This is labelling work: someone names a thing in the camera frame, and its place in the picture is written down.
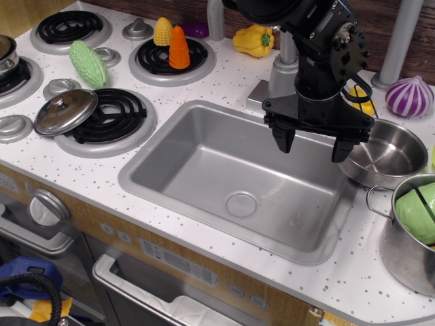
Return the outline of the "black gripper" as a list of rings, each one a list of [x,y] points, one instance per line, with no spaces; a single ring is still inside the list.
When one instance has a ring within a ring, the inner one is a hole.
[[[314,101],[299,95],[268,98],[262,102],[264,121],[280,151],[289,153],[295,131],[336,137],[332,162],[341,163],[351,153],[349,137],[367,137],[374,118],[346,103],[341,96]]]

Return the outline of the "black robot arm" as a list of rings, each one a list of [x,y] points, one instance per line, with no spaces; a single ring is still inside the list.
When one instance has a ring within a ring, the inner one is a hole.
[[[334,163],[365,143],[375,121],[352,103],[369,101],[370,86],[358,75],[369,51],[348,1],[225,1],[249,21],[290,33],[299,54],[295,93],[262,102],[264,122],[278,148],[290,151],[297,130],[334,137]]]

